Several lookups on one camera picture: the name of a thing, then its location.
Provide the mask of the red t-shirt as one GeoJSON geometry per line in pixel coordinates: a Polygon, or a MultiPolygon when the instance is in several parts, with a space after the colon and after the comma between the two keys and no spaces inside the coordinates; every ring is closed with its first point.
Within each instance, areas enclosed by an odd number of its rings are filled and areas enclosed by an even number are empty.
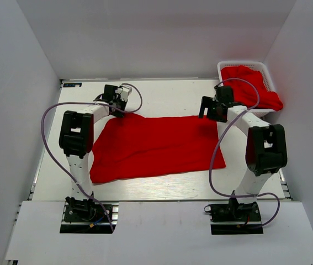
{"type": "Polygon", "coordinates": [[[217,123],[197,116],[110,119],[92,152],[94,184],[225,168],[217,123]]]}

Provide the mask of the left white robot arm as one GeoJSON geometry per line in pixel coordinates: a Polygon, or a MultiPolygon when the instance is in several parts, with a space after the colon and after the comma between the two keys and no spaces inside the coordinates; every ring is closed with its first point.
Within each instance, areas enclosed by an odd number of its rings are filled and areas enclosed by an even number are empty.
{"type": "Polygon", "coordinates": [[[94,124],[109,115],[122,117],[131,92],[130,87],[106,85],[101,99],[95,103],[79,111],[64,112],[59,146],[73,176],[73,197],[93,194],[88,158],[94,144],[94,124]]]}

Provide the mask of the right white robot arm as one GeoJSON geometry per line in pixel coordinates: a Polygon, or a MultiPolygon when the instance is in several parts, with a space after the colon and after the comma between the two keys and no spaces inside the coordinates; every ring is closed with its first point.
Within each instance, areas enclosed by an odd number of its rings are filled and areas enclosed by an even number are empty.
{"type": "Polygon", "coordinates": [[[266,181],[288,162],[287,145],[284,127],[270,124],[255,116],[250,109],[234,100],[234,93],[229,86],[215,86],[213,97],[203,96],[201,99],[199,118],[204,116],[213,121],[228,123],[219,137],[222,142],[232,126],[236,126],[247,136],[245,161],[247,169],[239,186],[231,193],[224,194],[212,184],[212,170],[216,153],[220,144],[216,144],[211,157],[209,184],[211,189],[225,198],[236,198],[230,204],[229,214],[235,220],[242,220],[249,213],[247,204],[253,203],[261,194],[266,181]]]}

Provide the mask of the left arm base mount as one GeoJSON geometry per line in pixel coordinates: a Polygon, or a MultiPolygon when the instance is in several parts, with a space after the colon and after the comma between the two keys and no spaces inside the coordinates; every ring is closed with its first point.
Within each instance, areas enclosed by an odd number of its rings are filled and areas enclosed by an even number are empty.
{"type": "Polygon", "coordinates": [[[119,204],[100,205],[91,199],[66,197],[61,234],[112,234],[118,221],[119,204]]]}

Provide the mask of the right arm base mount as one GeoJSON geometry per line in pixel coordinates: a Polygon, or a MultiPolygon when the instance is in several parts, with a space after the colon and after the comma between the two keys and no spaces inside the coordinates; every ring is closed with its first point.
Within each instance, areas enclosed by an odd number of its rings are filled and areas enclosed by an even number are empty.
{"type": "Polygon", "coordinates": [[[227,203],[208,204],[204,212],[210,215],[212,235],[260,235],[262,219],[256,202],[243,204],[236,198],[227,203]]]}

